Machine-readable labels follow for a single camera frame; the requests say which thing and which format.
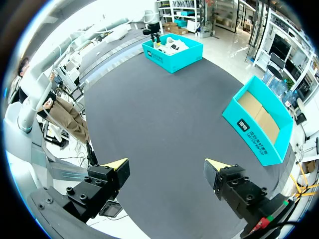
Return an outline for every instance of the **gray table surface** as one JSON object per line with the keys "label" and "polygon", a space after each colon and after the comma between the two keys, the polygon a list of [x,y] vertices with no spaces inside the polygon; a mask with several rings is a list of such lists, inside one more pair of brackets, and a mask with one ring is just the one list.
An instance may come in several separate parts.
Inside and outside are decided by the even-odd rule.
{"label": "gray table surface", "polygon": [[170,74],[143,54],[118,66],[85,93],[86,117],[100,164],[129,158],[118,199],[152,239],[229,239],[244,228],[203,176],[205,158],[239,164],[269,195],[294,162],[263,167],[222,117],[242,87],[202,59]]}

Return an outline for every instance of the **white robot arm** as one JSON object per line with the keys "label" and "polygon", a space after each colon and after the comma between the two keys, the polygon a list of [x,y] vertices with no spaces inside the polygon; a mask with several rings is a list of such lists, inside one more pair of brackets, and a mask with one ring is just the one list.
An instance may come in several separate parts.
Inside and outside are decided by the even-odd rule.
{"label": "white robot arm", "polygon": [[[157,34],[160,30],[158,3],[156,1],[147,1],[144,4],[144,9],[144,16],[142,16],[142,19],[144,20],[144,23],[148,24],[149,29],[144,30],[143,34],[151,35],[152,41],[154,41],[154,37],[159,41],[159,35]],[[35,65],[30,65],[20,84],[22,90],[28,97],[23,102],[19,112],[19,128],[26,133],[29,133],[32,130],[32,124],[37,110],[41,107],[52,86],[52,83],[43,72],[50,66],[58,64],[63,59],[69,46],[76,51],[77,49],[81,49],[102,32],[109,31],[119,25],[130,22],[137,21],[122,18],[109,23],[104,20],[93,25],[84,32],[74,32],[61,41],[61,43],[45,58]]]}

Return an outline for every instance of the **teal bin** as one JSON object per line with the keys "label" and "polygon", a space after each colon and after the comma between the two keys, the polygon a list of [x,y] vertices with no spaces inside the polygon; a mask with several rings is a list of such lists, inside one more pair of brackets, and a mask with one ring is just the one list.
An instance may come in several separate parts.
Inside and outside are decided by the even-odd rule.
{"label": "teal bin", "polygon": [[177,23],[177,25],[178,25],[179,27],[185,27],[185,26],[187,26],[187,21],[182,20],[182,19],[175,19],[174,22]]}
{"label": "teal bin", "polygon": [[173,38],[174,40],[183,41],[189,48],[187,50],[178,52],[174,55],[168,56],[163,52],[155,50],[153,48],[153,43],[151,40],[144,42],[142,44],[144,54],[147,58],[154,61],[156,64],[163,67],[170,73],[174,73],[185,66],[188,66],[196,61],[199,61],[203,58],[203,44],[186,37],[176,35],[173,33],[164,35],[160,37],[160,41],[163,45],[166,44],[166,39],[168,37]]}
{"label": "teal bin", "polygon": [[[278,126],[279,133],[274,144],[255,119],[238,103],[246,91],[261,103]],[[293,131],[293,119],[276,95],[258,77],[253,76],[232,98],[223,117],[245,140],[263,166],[284,161]]]}

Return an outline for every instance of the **white floor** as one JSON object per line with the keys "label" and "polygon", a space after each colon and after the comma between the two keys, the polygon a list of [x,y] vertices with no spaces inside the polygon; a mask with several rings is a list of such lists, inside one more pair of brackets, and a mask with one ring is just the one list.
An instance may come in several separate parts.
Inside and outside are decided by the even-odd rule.
{"label": "white floor", "polygon": [[[196,38],[193,33],[189,33],[185,36],[202,42],[204,44],[203,57],[229,72],[241,83],[245,84],[253,75],[260,78],[263,76],[263,71],[259,68],[252,67],[251,61],[248,60],[245,62],[249,48],[249,33],[239,29],[238,33],[234,34],[230,31],[217,27],[216,36],[219,37],[219,39],[214,37],[199,39]],[[294,147],[297,143],[302,144],[304,139],[305,135],[301,126],[294,124],[291,145]],[[75,165],[81,164],[82,159],[77,158],[78,156],[83,157],[85,155],[86,157],[85,146],[77,143],[77,141],[72,137],[70,138],[69,145],[63,150],[60,150],[57,146],[50,143],[47,143],[47,147],[56,157],[74,157],[65,160]],[[87,160],[84,160],[81,167],[86,168],[87,166],[88,162]],[[288,185],[285,188],[287,194],[291,193],[292,186],[293,185],[288,180]],[[116,219],[119,219],[117,221],[111,221],[106,217],[97,216],[94,219],[90,219],[87,222],[87,225],[117,238],[148,239],[149,237],[139,229],[129,216],[126,215],[126,212],[123,210],[116,217]]]}

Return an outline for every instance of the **open box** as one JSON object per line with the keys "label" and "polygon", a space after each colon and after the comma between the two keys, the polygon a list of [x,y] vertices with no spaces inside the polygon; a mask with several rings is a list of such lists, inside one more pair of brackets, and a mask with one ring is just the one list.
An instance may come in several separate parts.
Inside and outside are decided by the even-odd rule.
{"label": "open box", "polygon": [[223,117],[245,140],[263,166],[282,163],[293,119],[275,94],[253,76],[232,98]]}
{"label": "open box", "polygon": [[174,73],[181,68],[184,68],[185,66],[188,66],[195,61],[199,61],[203,58],[202,43],[170,33],[160,37],[160,41],[163,45],[166,44],[166,39],[169,36],[174,40],[180,39],[189,48],[174,55],[168,56],[165,53],[154,49],[152,41],[149,40],[142,44],[145,56],[158,65],[162,66],[170,73]]}

